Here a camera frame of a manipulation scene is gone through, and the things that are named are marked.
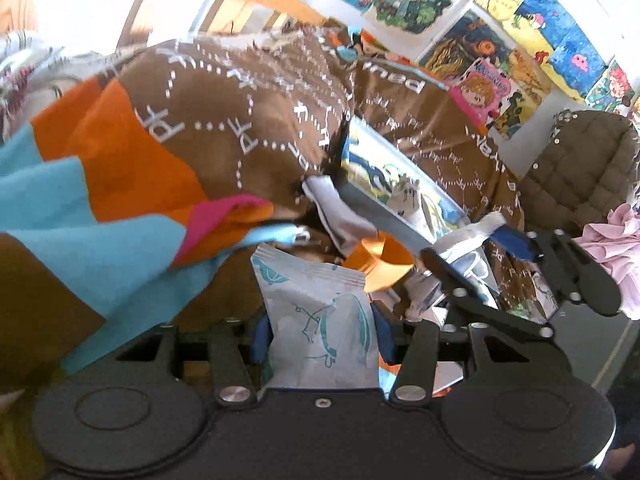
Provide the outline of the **white sock teal print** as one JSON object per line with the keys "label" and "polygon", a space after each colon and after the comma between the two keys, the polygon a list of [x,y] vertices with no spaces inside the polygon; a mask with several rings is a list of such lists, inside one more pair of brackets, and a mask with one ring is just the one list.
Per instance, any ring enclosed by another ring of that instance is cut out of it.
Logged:
{"label": "white sock teal print", "polygon": [[378,336],[363,273],[266,244],[250,262],[273,333],[268,388],[378,386]]}

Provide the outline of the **pink crumpled garment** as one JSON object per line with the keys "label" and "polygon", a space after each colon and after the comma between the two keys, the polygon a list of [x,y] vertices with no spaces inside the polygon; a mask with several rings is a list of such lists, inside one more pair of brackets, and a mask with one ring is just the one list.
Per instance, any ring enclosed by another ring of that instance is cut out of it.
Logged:
{"label": "pink crumpled garment", "polygon": [[611,210],[604,223],[588,223],[574,242],[600,263],[620,288],[620,312],[640,318],[639,214],[624,203]]}

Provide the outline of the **brown quilted jacket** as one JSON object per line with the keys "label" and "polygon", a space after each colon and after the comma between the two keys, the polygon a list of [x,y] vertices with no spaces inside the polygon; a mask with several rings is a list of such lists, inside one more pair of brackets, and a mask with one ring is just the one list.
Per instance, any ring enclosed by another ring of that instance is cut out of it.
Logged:
{"label": "brown quilted jacket", "polygon": [[518,184],[525,227],[582,234],[618,206],[639,205],[639,133],[620,115],[556,114],[549,144]]}

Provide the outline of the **brown patterned blanket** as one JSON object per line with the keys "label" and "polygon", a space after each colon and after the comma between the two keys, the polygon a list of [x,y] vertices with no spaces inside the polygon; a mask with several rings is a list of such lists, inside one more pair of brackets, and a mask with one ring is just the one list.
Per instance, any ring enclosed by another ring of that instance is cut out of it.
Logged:
{"label": "brown patterned blanket", "polygon": [[250,253],[294,240],[302,185],[360,116],[472,219],[522,226],[513,174],[445,92],[314,29],[167,41],[65,92],[1,150],[1,389],[163,322],[253,314]]}

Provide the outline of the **dark orange fish painting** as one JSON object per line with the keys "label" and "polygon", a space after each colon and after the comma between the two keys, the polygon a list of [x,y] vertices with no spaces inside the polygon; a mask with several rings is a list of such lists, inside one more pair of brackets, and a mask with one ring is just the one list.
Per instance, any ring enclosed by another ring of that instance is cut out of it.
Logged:
{"label": "dark orange fish painting", "polygon": [[512,50],[484,18],[468,11],[424,53],[419,65],[440,82],[453,84],[479,58],[500,67]]}

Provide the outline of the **pink girl wall painting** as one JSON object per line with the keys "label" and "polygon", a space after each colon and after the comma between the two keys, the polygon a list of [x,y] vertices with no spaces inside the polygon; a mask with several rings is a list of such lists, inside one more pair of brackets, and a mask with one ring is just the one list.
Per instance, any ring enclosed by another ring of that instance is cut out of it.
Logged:
{"label": "pink girl wall painting", "polygon": [[448,94],[477,128],[487,129],[522,97],[518,85],[486,58],[475,60]]}

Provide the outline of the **wooden bed frame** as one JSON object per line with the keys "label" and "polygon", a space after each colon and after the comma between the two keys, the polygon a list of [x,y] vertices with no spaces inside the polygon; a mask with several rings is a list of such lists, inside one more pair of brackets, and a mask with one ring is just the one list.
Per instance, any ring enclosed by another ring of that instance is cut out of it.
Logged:
{"label": "wooden bed frame", "polygon": [[2,32],[111,53],[185,34],[252,34],[326,19],[303,0],[1,0]]}

